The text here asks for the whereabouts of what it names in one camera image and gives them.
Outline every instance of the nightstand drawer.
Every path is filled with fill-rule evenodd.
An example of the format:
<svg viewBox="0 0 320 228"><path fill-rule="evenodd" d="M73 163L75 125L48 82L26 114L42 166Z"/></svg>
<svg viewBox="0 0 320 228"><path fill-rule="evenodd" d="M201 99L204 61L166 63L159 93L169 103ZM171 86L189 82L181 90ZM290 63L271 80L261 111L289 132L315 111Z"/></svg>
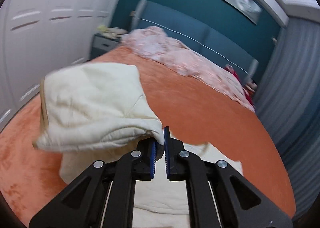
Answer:
<svg viewBox="0 0 320 228"><path fill-rule="evenodd" d="M112 41L111 39L107 39L103 37L95 37L92 47L109 52L113 48L115 48L118 44L119 44L118 42Z"/></svg>

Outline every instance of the teal wall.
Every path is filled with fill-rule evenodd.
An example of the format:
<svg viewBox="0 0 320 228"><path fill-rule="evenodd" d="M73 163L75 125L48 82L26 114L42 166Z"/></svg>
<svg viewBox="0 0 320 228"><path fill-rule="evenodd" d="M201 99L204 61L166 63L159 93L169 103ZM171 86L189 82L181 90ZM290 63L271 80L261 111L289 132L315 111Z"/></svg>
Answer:
<svg viewBox="0 0 320 228"><path fill-rule="evenodd" d="M263 9L257 25L223 0L149 0L198 19L237 43L259 62L254 80L260 81L274 49L280 26ZM111 26L128 29L129 16L139 0L119 0Z"/></svg>

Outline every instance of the triangular cutout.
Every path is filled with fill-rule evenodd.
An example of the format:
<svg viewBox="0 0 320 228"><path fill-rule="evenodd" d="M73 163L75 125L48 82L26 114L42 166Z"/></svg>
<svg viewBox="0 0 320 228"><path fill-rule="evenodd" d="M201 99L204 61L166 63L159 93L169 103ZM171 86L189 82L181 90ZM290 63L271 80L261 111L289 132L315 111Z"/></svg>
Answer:
<svg viewBox="0 0 320 228"><path fill-rule="evenodd" d="M243 210L249 210L250 208L261 204L261 199L236 176L230 177L230 181Z"/></svg>
<svg viewBox="0 0 320 228"><path fill-rule="evenodd" d="M63 199L62 203L72 209L79 209L91 177L86 177L77 186L75 186L70 193Z"/></svg>

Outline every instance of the bed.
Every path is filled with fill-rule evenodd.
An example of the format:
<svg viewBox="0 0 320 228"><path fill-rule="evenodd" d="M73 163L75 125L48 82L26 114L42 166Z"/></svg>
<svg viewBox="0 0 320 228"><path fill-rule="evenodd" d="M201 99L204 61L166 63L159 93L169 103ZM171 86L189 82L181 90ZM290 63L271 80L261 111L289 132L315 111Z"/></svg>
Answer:
<svg viewBox="0 0 320 228"><path fill-rule="evenodd" d="M132 29L150 25L163 28L170 37L221 67L233 65L241 83L254 74L257 62L225 36L178 11L142 0ZM244 177L293 217L295 201L286 169L255 113L201 81L179 75L124 46L93 62L137 66L149 106L164 126L170 126L185 143L210 142L230 159L241 161ZM59 177L61 154L32 146L39 136L40 108L36 96L0 134L0 190L25 226L66 186Z"/></svg>

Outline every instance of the silver rivet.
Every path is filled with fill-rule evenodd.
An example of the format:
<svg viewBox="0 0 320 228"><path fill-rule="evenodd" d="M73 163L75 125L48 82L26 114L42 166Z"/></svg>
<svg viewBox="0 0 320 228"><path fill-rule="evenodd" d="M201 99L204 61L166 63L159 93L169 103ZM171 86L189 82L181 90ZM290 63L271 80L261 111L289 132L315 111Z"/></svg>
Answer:
<svg viewBox="0 0 320 228"><path fill-rule="evenodd" d="M188 151L180 151L179 155L183 158L187 158L190 154Z"/></svg>
<svg viewBox="0 0 320 228"><path fill-rule="evenodd" d="M218 164L218 167L221 167L221 168L225 168L228 165L228 163L225 162L224 160L219 160L217 164Z"/></svg>
<svg viewBox="0 0 320 228"><path fill-rule="evenodd" d="M100 160L99 160L99 161L96 161L96 162L94 162L93 166L94 166L95 168L100 168L100 167L103 166L103 162L100 161Z"/></svg>
<svg viewBox="0 0 320 228"><path fill-rule="evenodd" d="M141 152L140 151L132 151L131 156L137 158L137 157L141 156Z"/></svg>

